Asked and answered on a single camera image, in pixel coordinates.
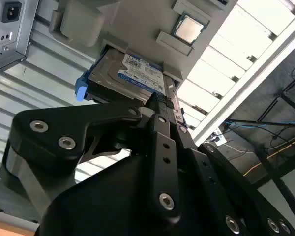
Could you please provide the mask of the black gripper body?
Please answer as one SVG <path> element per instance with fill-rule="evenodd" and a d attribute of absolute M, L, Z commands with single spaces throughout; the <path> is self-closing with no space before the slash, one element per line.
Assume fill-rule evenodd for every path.
<path fill-rule="evenodd" d="M 36 231 L 38 236 L 225 236 L 225 221 L 213 216 L 191 175 L 178 172 L 180 219 L 172 224 L 152 213 L 148 170 L 130 157 L 56 197 Z"/>

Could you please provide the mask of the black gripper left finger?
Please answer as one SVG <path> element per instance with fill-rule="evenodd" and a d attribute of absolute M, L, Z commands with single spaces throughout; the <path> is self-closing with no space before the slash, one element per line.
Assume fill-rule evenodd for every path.
<path fill-rule="evenodd" d="M 176 142 L 164 95 L 28 110 L 12 121 L 2 170 L 45 215 L 64 191 L 130 157 L 147 167 L 147 201 L 163 222 L 180 219 Z"/>

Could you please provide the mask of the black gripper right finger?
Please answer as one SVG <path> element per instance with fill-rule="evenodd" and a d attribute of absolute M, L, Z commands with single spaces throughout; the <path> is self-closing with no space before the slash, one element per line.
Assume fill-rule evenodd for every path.
<path fill-rule="evenodd" d="M 200 183 L 216 236 L 295 236 L 287 219 L 212 145 L 197 147 L 177 99 L 163 97 L 188 171 Z"/>

